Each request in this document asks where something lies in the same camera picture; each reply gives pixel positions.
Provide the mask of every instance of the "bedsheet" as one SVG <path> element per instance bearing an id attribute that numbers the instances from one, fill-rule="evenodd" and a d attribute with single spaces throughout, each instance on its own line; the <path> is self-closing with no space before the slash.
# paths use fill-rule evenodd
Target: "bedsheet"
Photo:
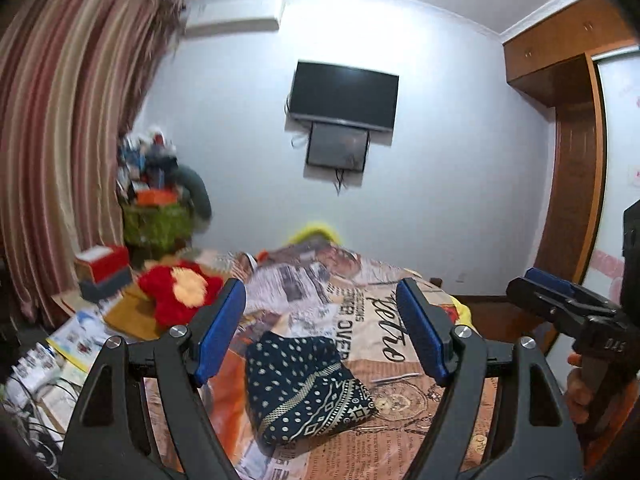
<path id="1" fill-rule="evenodd" d="M 454 322 L 468 309 L 416 273 L 368 259 L 323 238 L 272 251 L 257 268 L 244 254 L 203 251 L 196 261 L 244 281 L 246 309 L 218 375 L 200 391 L 209 419 L 238 475 L 250 480 L 399 480 L 424 440 L 443 390 L 427 377 L 396 309 L 396 283 L 416 280 Z M 271 330 L 334 339 L 343 362 L 367 386 L 378 414 L 343 433 L 262 450 L 245 411 L 244 353 Z M 463 469 L 479 465 L 495 380 L 487 379 Z M 147 380 L 154 434 L 165 465 L 180 469 L 155 380 Z"/>

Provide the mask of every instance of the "striped curtain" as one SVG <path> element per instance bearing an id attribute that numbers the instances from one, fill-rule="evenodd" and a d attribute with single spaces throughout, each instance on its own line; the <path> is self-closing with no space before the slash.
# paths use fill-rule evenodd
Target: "striped curtain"
<path id="1" fill-rule="evenodd" d="M 0 40 L 0 227 L 32 321 L 64 321 L 50 295 L 76 285 L 75 253 L 122 243 L 116 142 L 139 111 L 180 6 L 26 0 Z"/>

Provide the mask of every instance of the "white air conditioner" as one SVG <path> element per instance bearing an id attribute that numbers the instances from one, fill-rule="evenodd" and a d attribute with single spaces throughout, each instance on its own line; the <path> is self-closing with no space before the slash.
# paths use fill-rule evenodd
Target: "white air conditioner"
<path id="1" fill-rule="evenodd" d="M 187 36 L 279 30 L 284 0 L 224 0 L 193 7 Z"/>

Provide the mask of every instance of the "television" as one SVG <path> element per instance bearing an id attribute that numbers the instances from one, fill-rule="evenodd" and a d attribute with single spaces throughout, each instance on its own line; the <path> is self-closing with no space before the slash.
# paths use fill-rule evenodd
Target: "television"
<path id="1" fill-rule="evenodd" d="M 306 163 L 362 173 L 367 159 L 369 132 L 340 124 L 314 123 L 306 149 Z"/>
<path id="2" fill-rule="evenodd" d="M 289 115 L 293 119 L 390 132 L 396 120 L 397 75 L 299 61 Z"/>

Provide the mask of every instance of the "metal screw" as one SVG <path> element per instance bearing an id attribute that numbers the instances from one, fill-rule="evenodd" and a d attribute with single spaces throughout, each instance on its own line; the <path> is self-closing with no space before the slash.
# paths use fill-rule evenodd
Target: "metal screw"
<path id="1" fill-rule="evenodd" d="M 121 345 L 121 343 L 122 343 L 122 338 L 119 335 L 112 335 L 110 338 L 107 339 L 107 341 L 104 342 L 107 348 L 117 348 L 118 346 Z"/>
<path id="2" fill-rule="evenodd" d="M 453 329 L 453 332 L 462 339 L 466 339 L 467 337 L 471 337 L 472 330 L 467 325 L 458 325 Z"/>
<path id="3" fill-rule="evenodd" d="M 536 342 L 528 336 L 521 337 L 520 344 L 524 346 L 524 348 L 528 348 L 528 349 L 532 349 L 536 347 Z"/>
<path id="4" fill-rule="evenodd" d="M 187 333 L 187 327 L 184 325 L 174 325 L 169 329 L 169 335 L 171 337 L 182 337 Z"/>

